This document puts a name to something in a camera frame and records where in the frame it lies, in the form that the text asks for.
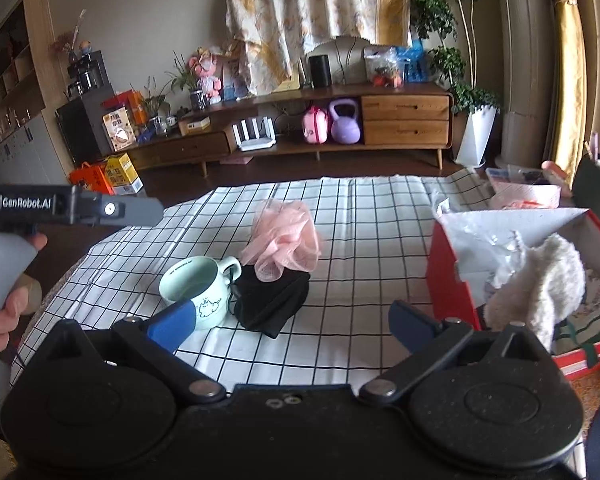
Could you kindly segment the person's left hand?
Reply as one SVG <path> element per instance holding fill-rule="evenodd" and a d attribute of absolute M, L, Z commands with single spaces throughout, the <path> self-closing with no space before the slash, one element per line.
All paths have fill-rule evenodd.
<path fill-rule="evenodd" d="M 46 244 L 42 233 L 27 238 L 0 234 L 0 352 L 8 347 L 20 318 L 42 304 L 42 286 L 26 269 Z"/>

